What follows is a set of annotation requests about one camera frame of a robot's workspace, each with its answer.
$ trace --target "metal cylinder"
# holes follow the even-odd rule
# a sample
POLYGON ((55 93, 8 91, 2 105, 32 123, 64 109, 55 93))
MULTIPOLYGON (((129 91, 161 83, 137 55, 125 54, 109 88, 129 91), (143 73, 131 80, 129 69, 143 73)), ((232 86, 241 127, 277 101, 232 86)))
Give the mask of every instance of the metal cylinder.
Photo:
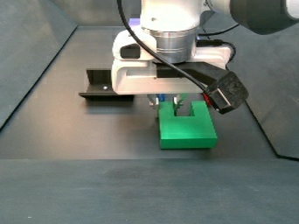
POLYGON ((143 29, 156 39, 157 54, 171 63, 181 63, 193 56, 197 27, 188 31, 152 31, 143 29))

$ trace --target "table surface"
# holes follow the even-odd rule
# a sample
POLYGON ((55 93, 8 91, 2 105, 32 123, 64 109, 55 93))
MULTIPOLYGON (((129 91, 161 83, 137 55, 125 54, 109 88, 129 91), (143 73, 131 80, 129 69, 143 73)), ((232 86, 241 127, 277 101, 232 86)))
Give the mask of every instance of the table surface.
POLYGON ((245 106, 211 111, 213 149, 160 150, 144 96, 79 97, 119 31, 77 29, 0 133, 1 223, 297 223, 299 166, 245 106))

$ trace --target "green block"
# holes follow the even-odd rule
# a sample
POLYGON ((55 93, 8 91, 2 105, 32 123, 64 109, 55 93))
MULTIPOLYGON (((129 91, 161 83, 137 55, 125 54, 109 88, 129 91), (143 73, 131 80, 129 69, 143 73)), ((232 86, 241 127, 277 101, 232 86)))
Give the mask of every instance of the green block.
POLYGON ((160 102, 161 149, 212 148, 217 142, 211 115, 204 101, 191 103, 191 115, 175 116, 173 103, 160 102))

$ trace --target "gray wall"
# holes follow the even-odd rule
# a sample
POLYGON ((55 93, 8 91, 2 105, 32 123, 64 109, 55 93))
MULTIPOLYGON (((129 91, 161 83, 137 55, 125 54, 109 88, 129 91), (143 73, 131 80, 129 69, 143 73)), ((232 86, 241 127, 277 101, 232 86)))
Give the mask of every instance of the gray wall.
POLYGON ((48 0, 0 0, 0 128, 75 28, 48 0))
MULTIPOLYGON (((116 0, 52 0, 79 25, 123 25, 116 0)), ((141 0, 123 0, 125 16, 140 13, 141 0)))
MULTIPOLYGON (((215 14, 207 31, 219 31, 232 24, 229 18, 215 14)), ((239 27, 215 37, 237 47, 237 56, 228 67, 247 85, 247 102, 277 154, 292 158, 299 158, 297 37, 299 24, 267 36, 239 27)))

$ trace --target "black bracket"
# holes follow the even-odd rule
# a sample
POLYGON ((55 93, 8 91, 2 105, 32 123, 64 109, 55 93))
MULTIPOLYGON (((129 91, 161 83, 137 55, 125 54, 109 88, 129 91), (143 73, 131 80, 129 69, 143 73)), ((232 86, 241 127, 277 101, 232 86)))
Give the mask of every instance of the black bracket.
POLYGON ((111 70, 109 69, 88 69, 88 90, 79 95, 87 99, 128 99, 133 100, 131 94, 117 94, 112 88, 111 70))
MULTIPOLYGON (((207 85, 207 96, 212 107, 225 114, 248 98, 248 91, 235 73, 205 62, 185 62, 176 66, 199 82, 207 85)), ((168 66, 156 64, 157 78, 181 78, 168 66)))

